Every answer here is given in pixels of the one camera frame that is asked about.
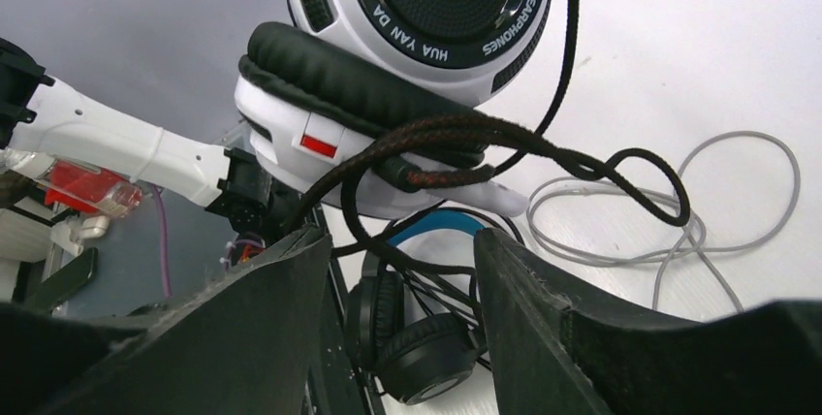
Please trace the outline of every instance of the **black foam pad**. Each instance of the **black foam pad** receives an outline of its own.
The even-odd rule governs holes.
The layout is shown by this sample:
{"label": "black foam pad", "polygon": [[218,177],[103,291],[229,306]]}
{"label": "black foam pad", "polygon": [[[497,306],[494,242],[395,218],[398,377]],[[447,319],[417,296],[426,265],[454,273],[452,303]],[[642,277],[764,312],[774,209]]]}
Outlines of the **black foam pad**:
{"label": "black foam pad", "polygon": [[[265,22],[254,30],[239,71],[267,93],[374,139],[417,119],[479,113],[279,22]],[[466,168],[482,162],[486,145],[448,148],[459,158],[442,153],[432,157]]]}
{"label": "black foam pad", "polygon": [[14,171],[0,174],[0,209],[13,207],[26,198],[35,186],[34,180]]}
{"label": "black foam pad", "polygon": [[378,350],[377,367],[382,367],[402,355],[446,335],[466,333],[467,329],[451,313],[440,313],[412,323],[397,333]]}
{"label": "black foam pad", "polygon": [[373,317],[374,339],[377,348],[382,348],[405,325],[405,300],[402,296],[402,282],[395,272],[385,271],[379,277],[374,298]]}

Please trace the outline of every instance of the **wire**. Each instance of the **wire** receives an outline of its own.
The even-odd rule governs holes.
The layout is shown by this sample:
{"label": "wire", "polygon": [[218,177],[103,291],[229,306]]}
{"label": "wire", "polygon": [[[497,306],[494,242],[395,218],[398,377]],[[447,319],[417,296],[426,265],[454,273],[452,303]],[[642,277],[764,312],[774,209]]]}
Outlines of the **wire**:
{"label": "wire", "polygon": [[[448,188],[486,182],[510,169],[526,153],[550,158],[569,175],[581,180],[608,179],[648,212],[665,223],[685,226],[690,220],[690,203],[679,176],[658,155],[640,148],[618,151],[607,161],[600,161],[576,150],[562,148],[542,138],[555,117],[570,83],[576,54],[580,0],[568,0],[565,49],[562,58],[559,83],[551,105],[534,132],[503,119],[477,114],[437,115],[409,122],[374,141],[368,148],[343,161],[317,180],[300,199],[292,217],[285,223],[285,231],[293,232],[304,222],[306,215],[335,187],[340,188],[340,204],[343,217],[356,243],[346,245],[346,252],[367,249],[382,258],[395,270],[411,270],[430,274],[467,274],[470,278],[469,295],[472,310],[480,327],[483,327],[479,307],[476,273],[469,267],[443,266],[414,260],[398,248],[388,245],[388,236],[372,237],[360,220],[357,210],[357,187],[365,173],[374,165],[405,152],[432,146],[483,144],[497,145],[516,150],[514,156],[499,168],[485,165],[470,170],[427,172],[406,169],[404,182],[418,189]],[[617,167],[629,158],[643,159],[659,169],[671,182],[678,199],[679,212],[671,214],[662,209],[645,193],[623,177]]]}
{"label": "wire", "polygon": [[54,221],[52,221],[50,219],[45,219],[42,216],[38,216],[38,215],[28,211],[27,209],[23,209],[23,208],[14,206],[14,205],[12,205],[10,207],[6,207],[4,209],[7,209],[8,211],[10,211],[12,213],[19,214],[20,216],[28,218],[28,219],[36,222],[36,223],[40,223],[40,224],[46,226],[47,228],[51,228],[55,224]]}
{"label": "wire", "polygon": [[[441,207],[445,203],[446,203],[446,201],[443,200],[443,201],[438,202],[437,204],[433,205],[432,207],[428,207],[428,208],[426,208],[422,211],[417,211],[416,213],[414,213],[413,215],[411,215],[407,219],[405,219],[403,221],[400,221],[399,223],[396,223],[396,224],[392,223],[392,224],[394,224],[394,226],[386,228],[385,231],[383,231],[382,233],[374,236],[374,239],[382,241],[382,242],[388,241],[388,239],[396,236],[397,234],[401,233],[402,231],[405,231],[407,228],[409,228],[410,226],[416,224],[421,219],[423,219],[426,216],[428,216],[429,214],[435,212],[439,207]],[[343,246],[332,249],[332,256],[334,258],[340,258],[340,257],[348,256],[348,255],[353,255],[353,254],[355,254],[357,252],[361,252],[363,250],[365,250],[365,246],[362,245],[361,242],[354,242],[354,243],[350,243],[348,245],[343,245]]]}
{"label": "wire", "polygon": [[[502,229],[502,226],[496,221],[494,221],[493,218],[475,209],[465,207],[441,207],[438,208],[436,211],[455,211],[457,213],[468,214],[474,216],[475,218],[479,218],[485,221],[486,223],[500,231],[504,231],[504,229]],[[508,226],[508,230],[511,232],[511,235],[514,236],[514,239],[516,239],[517,242],[525,243],[525,240],[522,238],[522,233],[520,232],[520,229],[517,227],[516,224],[514,224],[514,221],[511,218],[502,215],[497,216],[499,217],[499,219],[502,220],[503,223],[505,223],[506,226]]]}
{"label": "wire", "polygon": [[[446,211],[446,210],[447,210],[447,211],[458,211],[458,210],[451,210],[451,209],[446,209],[446,208],[440,208],[440,209],[438,209],[437,211],[439,211],[439,210],[443,210],[443,211]],[[390,222],[390,223],[386,226],[385,231],[386,231],[386,232],[387,232],[387,231],[391,231],[391,230],[393,229],[393,227],[394,227],[394,225],[395,225],[395,224],[397,224],[397,222],[396,222],[396,221],[391,221],[391,222]],[[400,233],[397,233],[397,234],[396,234],[393,238],[391,238],[391,244],[392,244],[392,245],[397,245],[397,242],[395,242],[395,240],[396,240],[396,236],[402,236],[402,235],[403,235],[406,231],[408,231],[409,229],[412,229],[412,228],[413,228],[413,227],[415,227],[415,226],[416,226],[416,225],[407,226],[407,227],[405,228],[405,230],[404,230],[404,231],[402,231],[402,232],[400,232]],[[471,298],[470,298],[467,294],[465,294],[464,292],[462,292],[462,291],[461,291],[461,290],[460,290],[457,286],[455,286],[454,284],[452,284],[451,282],[447,281],[445,278],[443,278],[443,277],[441,277],[441,276],[439,276],[439,275],[436,275],[436,274],[431,274],[431,273],[428,273],[428,272],[420,272],[420,275],[421,275],[421,276],[423,276],[423,277],[424,277],[424,278],[426,278],[428,281],[430,281],[430,282],[431,282],[431,283],[433,283],[435,286],[437,286],[436,288],[432,288],[432,287],[430,287],[428,284],[425,284],[425,283],[424,283],[424,282],[423,282],[423,281],[422,281],[422,280],[421,280],[421,279],[417,276],[417,274],[416,274],[416,273],[414,273],[414,272],[413,272],[413,271],[411,271],[411,270],[408,270],[408,269],[399,269],[399,270],[397,270],[397,271],[400,273],[400,275],[403,277],[403,279],[404,279],[405,283],[406,283],[406,284],[408,284],[408,285],[409,285],[409,287],[412,285],[412,282],[416,281],[416,282],[420,285],[420,287],[425,288],[425,289],[426,289],[426,291],[428,291],[428,292],[430,292],[430,293],[437,293],[437,294],[441,294],[441,295],[443,295],[443,296],[445,296],[445,297],[448,297],[448,298],[450,298],[450,299],[452,299],[452,300],[454,300],[454,301],[456,301],[456,302],[458,302],[458,303],[462,303],[462,304],[464,304],[465,306],[468,306],[468,307],[472,307],[472,306],[474,305],[474,304],[471,302]],[[473,268],[470,268],[470,267],[466,267],[466,273],[468,273],[468,272],[474,273],[474,269],[473,269]],[[441,302],[441,301],[440,301],[437,297],[432,297],[432,298],[433,298],[433,299],[435,299],[435,300],[437,300],[438,302]]]}
{"label": "wire", "polygon": [[[580,27],[580,0],[568,0],[565,25],[565,47],[562,58],[562,69],[559,72],[559,82],[556,85],[556,92],[553,94],[553,100],[551,101],[548,111],[536,129],[534,129],[534,134],[538,136],[545,134],[545,131],[548,130],[548,127],[553,122],[553,119],[559,112],[559,108],[562,106],[562,101],[565,99],[568,86],[571,83],[571,76],[574,72],[574,61],[577,55],[577,33]],[[526,152],[524,151],[517,151],[517,153],[499,165],[496,174],[501,175],[513,168],[514,165],[522,160],[525,154]]]}
{"label": "wire", "polygon": [[172,276],[169,273],[169,228],[166,225],[166,206],[156,185],[148,184],[148,190],[153,196],[160,223],[160,281],[163,283],[163,295],[168,299],[172,296]]}
{"label": "wire", "polygon": [[251,240],[251,239],[239,239],[239,240],[236,239],[233,242],[229,242],[228,245],[226,245],[226,256],[220,259],[220,263],[223,265],[223,269],[225,271],[227,271],[228,269],[231,268],[231,263],[232,263],[231,257],[234,254],[234,249],[237,248],[238,245],[250,245],[254,248],[259,248],[261,250],[265,250],[265,248],[266,248],[266,242],[263,240],[262,237],[260,237],[257,234],[245,233],[245,234],[243,234],[242,236],[239,236],[239,237],[240,238],[253,237],[253,238],[257,238],[259,241]]}
{"label": "wire", "polygon": [[[693,212],[691,221],[682,228],[682,235],[675,242],[674,246],[668,250],[656,250],[642,255],[637,255],[631,258],[618,258],[609,255],[595,254],[585,250],[570,247],[568,245],[560,243],[555,239],[551,239],[548,235],[545,234],[544,231],[540,230],[536,226],[536,223],[534,221],[535,213],[542,204],[544,204],[548,200],[564,196],[625,196],[624,192],[617,189],[612,183],[607,181],[595,181],[594,184],[599,186],[597,188],[582,187],[573,189],[561,189],[540,196],[540,194],[545,189],[552,185],[569,180],[578,180],[573,177],[558,177],[543,183],[542,185],[537,187],[536,190],[534,190],[530,197],[530,206],[528,207],[528,210],[526,212],[528,228],[530,229],[537,243],[539,243],[540,246],[546,249],[549,253],[553,254],[558,258],[562,258],[581,265],[600,268],[610,268],[624,265],[659,263],[659,269],[657,270],[656,278],[654,279],[653,298],[651,301],[651,308],[653,308],[654,310],[658,309],[659,307],[659,295],[662,289],[662,278],[668,265],[673,260],[683,258],[685,256],[695,253],[697,254],[697,256],[699,256],[700,260],[702,260],[703,264],[705,264],[705,266],[709,269],[711,274],[716,278],[716,281],[725,291],[725,294],[731,300],[731,303],[734,305],[734,308],[737,311],[743,311],[742,302],[740,301],[739,297],[737,297],[737,294],[734,292],[734,289],[731,287],[731,285],[728,283],[725,277],[722,276],[722,274],[719,272],[719,270],[716,268],[716,266],[713,264],[713,262],[707,254],[730,253],[747,250],[763,245],[769,240],[773,239],[785,227],[785,225],[788,223],[788,220],[793,215],[794,210],[796,209],[796,205],[799,202],[800,189],[802,186],[802,175],[800,172],[799,162],[797,161],[796,155],[790,149],[790,147],[784,142],[780,141],[774,136],[764,134],[761,132],[735,131],[715,136],[699,144],[682,161],[682,164],[677,170],[678,176],[683,176],[685,170],[688,168],[688,166],[694,160],[694,158],[696,158],[696,156],[703,152],[706,148],[718,142],[735,138],[760,139],[776,145],[787,156],[793,174],[793,188],[791,190],[791,197],[785,211],[782,213],[782,216],[774,224],[771,230],[757,239],[738,245],[706,247],[705,242],[706,237],[708,235],[708,230],[702,218],[696,212]],[[649,198],[651,198],[658,204],[666,205],[671,208],[678,207],[677,200],[671,195],[663,194],[650,189],[641,190]],[[696,239],[694,239],[695,231],[698,234]]]}
{"label": "wire", "polygon": [[[403,281],[405,282],[406,285],[408,285],[408,289],[411,291],[411,294],[414,296],[414,299],[417,301],[420,308],[423,309],[423,312],[426,314],[426,316],[432,316],[434,313],[430,309],[430,307],[427,305],[427,303],[425,301],[423,301],[423,299],[420,297],[420,294],[423,294],[426,297],[436,301],[437,303],[440,303],[448,311],[452,312],[466,326],[474,327],[474,328],[479,327],[479,324],[476,322],[476,320],[472,316],[468,315],[465,312],[465,310],[462,310],[461,308],[453,306],[452,304],[447,303],[447,302],[443,301],[442,299],[440,299],[439,297],[437,297],[436,293],[440,293],[440,294],[443,294],[447,297],[450,297],[444,291],[436,290],[435,288],[431,288],[427,284],[424,284],[424,282],[422,280],[420,280],[419,277],[414,277],[415,275],[411,271],[404,271],[402,273],[402,276],[403,276]],[[488,371],[492,371],[490,361],[488,359],[486,359],[485,357],[478,357],[477,358],[477,363],[480,364],[485,369],[487,369]]]}

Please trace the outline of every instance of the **black bracket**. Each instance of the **black bracket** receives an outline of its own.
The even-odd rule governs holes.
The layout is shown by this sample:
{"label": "black bracket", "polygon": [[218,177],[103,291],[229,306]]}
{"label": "black bracket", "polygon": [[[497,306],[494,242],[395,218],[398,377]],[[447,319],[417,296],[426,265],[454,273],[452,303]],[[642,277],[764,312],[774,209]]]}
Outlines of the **black bracket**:
{"label": "black bracket", "polygon": [[22,48],[0,39],[0,148],[9,144],[19,122],[34,122],[37,114],[26,106],[41,84],[54,85],[46,68]]}
{"label": "black bracket", "polygon": [[271,175],[257,158],[239,148],[226,148],[229,174],[217,187],[223,193],[205,211],[228,218],[238,233],[257,232],[269,212]]}

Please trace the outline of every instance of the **gray wall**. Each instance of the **gray wall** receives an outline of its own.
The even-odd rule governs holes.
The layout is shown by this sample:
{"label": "gray wall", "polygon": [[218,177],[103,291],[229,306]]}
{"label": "gray wall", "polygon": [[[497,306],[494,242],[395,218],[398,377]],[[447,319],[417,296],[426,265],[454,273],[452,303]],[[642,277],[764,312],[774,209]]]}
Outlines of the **gray wall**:
{"label": "gray wall", "polygon": [[213,141],[238,117],[237,60],[285,0],[0,0],[0,37],[106,105]]}
{"label": "gray wall", "polygon": [[[237,60],[285,0],[0,0],[0,37],[79,91],[205,142],[236,127]],[[174,291],[202,288],[233,234],[226,220],[175,194],[168,208]],[[97,242],[98,275],[63,310],[89,317],[162,299],[157,216],[143,204]]]}

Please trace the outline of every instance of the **tangled cable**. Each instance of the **tangled cable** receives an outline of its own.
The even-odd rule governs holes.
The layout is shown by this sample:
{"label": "tangled cable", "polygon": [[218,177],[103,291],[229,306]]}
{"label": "tangled cable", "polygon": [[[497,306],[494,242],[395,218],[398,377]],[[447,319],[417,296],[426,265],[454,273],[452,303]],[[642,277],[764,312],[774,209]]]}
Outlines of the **tangled cable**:
{"label": "tangled cable", "polygon": [[[560,182],[575,180],[573,177],[558,177],[541,184],[534,190],[530,197],[530,206],[528,207],[528,211],[526,212],[528,228],[530,229],[531,234],[534,236],[536,242],[540,246],[542,246],[546,251],[553,254],[557,258],[562,258],[581,265],[599,268],[612,268],[625,265],[659,263],[659,269],[657,270],[656,278],[653,283],[653,298],[651,301],[651,308],[653,308],[654,310],[658,309],[659,307],[659,294],[662,289],[662,276],[664,275],[665,270],[668,268],[668,265],[673,260],[696,253],[700,260],[702,260],[703,264],[705,264],[705,266],[711,271],[711,274],[713,275],[713,277],[716,278],[716,281],[719,283],[722,289],[725,291],[725,294],[727,294],[728,298],[731,300],[731,303],[734,305],[734,308],[738,312],[741,312],[743,311],[742,302],[737,297],[737,294],[734,292],[734,289],[731,287],[731,285],[728,284],[728,281],[725,280],[724,276],[722,276],[722,273],[719,272],[719,270],[713,264],[711,259],[708,257],[708,253],[738,252],[758,247],[767,242],[768,240],[773,239],[788,223],[788,220],[790,219],[791,215],[794,212],[794,209],[796,208],[797,202],[799,202],[799,193],[800,186],[802,184],[802,176],[800,173],[799,162],[797,161],[796,155],[794,155],[793,151],[790,149],[790,147],[788,147],[787,144],[780,141],[776,137],[756,131],[729,132],[708,139],[707,141],[704,141],[703,143],[699,144],[696,148],[694,148],[688,154],[687,157],[685,157],[684,161],[682,161],[682,164],[680,165],[680,168],[677,170],[677,174],[679,176],[683,176],[685,170],[688,168],[693,159],[696,158],[697,155],[699,155],[703,150],[705,150],[709,146],[716,144],[718,142],[734,138],[760,139],[771,144],[774,144],[785,153],[791,165],[791,170],[793,174],[793,189],[791,191],[791,197],[788,202],[787,208],[782,213],[782,216],[779,218],[779,220],[771,228],[771,230],[757,239],[739,245],[729,245],[725,247],[706,247],[705,241],[708,236],[708,230],[702,218],[696,212],[694,212],[691,213],[691,221],[684,227],[682,227],[682,235],[674,243],[674,246],[668,250],[656,250],[642,255],[637,255],[631,258],[618,258],[614,256],[600,255],[578,248],[573,248],[555,239],[551,239],[547,234],[545,234],[544,231],[542,231],[536,226],[536,223],[534,222],[534,217],[537,212],[537,209],[539,209],[539,207],[541,207],[542,204],[544,204],[545,202],[558,197],[590,195],[625,195],[624,193],[622,193],[622,191],[614,187],[614,185],[610,182],[597,181],[594,183],[599,187],[566,188],[554,190],[552,192],[540,196],[540,194],[543,191],[545,191],[545,189],[547,189],[548,187],[558,184]],[[666,205],[674,209],[678,207],[677,200],[669,194],[664,194],[650,189],[640,190],[658,204]],[[696,239],[694,239],[695,231],[698,236]]]}
{"label": "tangled cable", "polygon": [[[505,231],[502,224],[496,222],[490,216],[485,215],[477,210],[471,208],[464,208],[464,207],[439,207],[435,211],[454,211],[459,213],[465,213],[469,216],[475,217],[484,221],[488,226],[496,228],[500,231]],[[510,232],[511,236],[516,239],[519,243],[524,243],[524,239],[522,238],[522,233],[517,228],[517,225],[514,224],[514,221],[511,218],[506,216],[498,215],[499,219],[502,220],[502,223],[508,226],[508,231]],[[397,221],[391,221],[386,226],[386,230],[392,229],[397,224]],[[408,288],[408,291],[414,297],[417,302],[417,305],[423,311],[426,316],[434,315],[434,311],[430,308],[428,303],[423,299],[423,297],[429,299],[433,303],[437,303],[449,312],[451,312],[459,321],[461,321],[466,327],[470,328],[477,328],[479,327],[479,320],[477,316],[474,315],[474,310],[479,304],[476,302],[476,297],[472,298],[468,294],[462,292],[459,287],[455,286],[448,280],[444,279],[442,276],[438,274],[429,274],[425,272],[417,273],[411,270],[403,270],[399,269],[396,270],[399,275],[402,277],[402,282]],[[463,305],[471,310],[471,313],[468,313],[465,309],[460,307],[459,305]],[[480,357],[477,359],[477,363],[481,366],[485,367],[488,371],[491,370],[490,361],[485,357]]]}
{"label": "tangled cable", "polygon": [[[533,154],[554,160],[569,175],[577,179],[586,181],[607,179],[658,219],[672,226],[685,226],[690,219],[690,203],[687,194],[677,172],[658,155],[641,148],[628,148],[618,151],[603,162],[579,151],[558,147],[542,138],[542,134],[553,122],[571,81],[576,56],[579,8],[580,0],[568,0],[565,43],[559,81],[551,105],[534,131],[529,131],[503,119],[481,114],[441,115],[407,123],[375,140],[364,151],[342,162],[314,183],[303,195],[298,209],[289,222],[286,223],[286,232],[294,231],[301,226],[313,207],[319,204],[337,185],[341,184],[340,202],[343,217],[357,242],[338,248],[333,254],[336,256],[349,255],[367,249],[382,257],[396,270],[440,275],[466,274],[470,278],[469,294],[473,303],[474,316],[479,326],[482,326],[482,313],[477,300],[476,273],[472,268],[421,262],[386,243],[386,239],[422,219],[423,216],[436,207],[431,207],[402,223],[398,223],[391,230],[379,236],[372,237],[365,230],[357,212],[356,194],[360,181],[369,169],[390,157],[427,147],[449,144],[497,145],[516,150],[516,153],[499,165],[498,168],[485,165],[471,170],[455,170],[444,173],[410,171],[406,175],[407,182],[420,189],[460,187],[485,182],[509,170],[520,162],[525,154]],[[618,165],[628,158],[644,159],[668,178],[676,194],[679,207],[678,213],[672,215],[665,211],[651,197],[643,193],[617,171]]]}

